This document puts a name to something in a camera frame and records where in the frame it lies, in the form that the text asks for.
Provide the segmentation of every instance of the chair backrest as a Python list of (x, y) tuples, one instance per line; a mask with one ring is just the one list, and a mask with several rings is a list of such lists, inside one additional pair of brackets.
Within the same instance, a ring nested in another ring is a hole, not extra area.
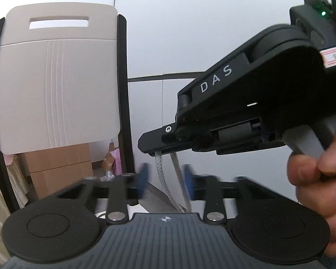
[[(46, 20), (88, 23), (30, 27)], [(117, 10), (91, 3), (10, 10), (0, 38), (1, 152), (101, 141), (119, 131)]]

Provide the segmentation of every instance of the crosshair logo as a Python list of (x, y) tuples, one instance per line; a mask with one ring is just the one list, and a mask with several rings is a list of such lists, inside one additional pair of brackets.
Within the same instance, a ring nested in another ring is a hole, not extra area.
[(164, 216), (162, 218), (160, 218), (161, 221), (164, 221), (164, 222), (168, 222), (171, 220), (171, 218), (169, 216)]

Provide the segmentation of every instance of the white rope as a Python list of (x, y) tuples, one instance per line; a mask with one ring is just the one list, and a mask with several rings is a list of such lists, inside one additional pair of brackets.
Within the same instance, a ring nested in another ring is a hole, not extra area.
[(179, 165), (177, 153), (176, 152), (171, 153), (170, 158), (172, 159), (174, 170), (176, 171), (178, 182), (179, 182), (179, 185), (181, 186), (181, 190), (182, 190), (182, 194), (183, 194), (183, 198), (184, 198), (184, 202), (185, 202), (185, 207), (187, 208), (187, 212), (192, 212), (192, 205), (189, 201), (189, 196), (188, 196), (187, 189), (185, 187), (183, 174), (182, 174), (181, 167)]
[(155, 165), (157, 166), (158, 176), (160, 183), (162, 184), (162, 188), (165, 192), (165, 194), (168, 196), (170, 202), (174, 205), (174, 207), (179, 211), (184, 213), (184, 210), (180, 207), (180, 205), (175, 201), (172, 194), (169, 191), (169, 188), (167, 186), (166, 180), (164, 178), (163, 174), (163, 167), (162, 167), (162, 152), (155, 152)]

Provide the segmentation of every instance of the round black cover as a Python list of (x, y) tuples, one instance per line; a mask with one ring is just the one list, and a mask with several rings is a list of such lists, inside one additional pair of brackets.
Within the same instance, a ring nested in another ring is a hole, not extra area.
[(237, 245), (251, 256), (282, 265), (320, 256), (330, 239), (321, 215), (288, 199), (253, 201), (239, 212), (231, 232)]
[(99, 233), (98, 219), (78, 200), (48, 197), (13, 213), (2, 240), (11, 255), (48, 263), (87, 250)]

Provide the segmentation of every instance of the rectangular cutout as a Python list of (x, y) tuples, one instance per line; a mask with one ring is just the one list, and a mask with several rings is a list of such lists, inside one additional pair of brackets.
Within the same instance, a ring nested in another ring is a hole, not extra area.
[(86, 19), (55, 19), (31, 21), (29, 29), (52, 28), (52, 27), (88, 27)]

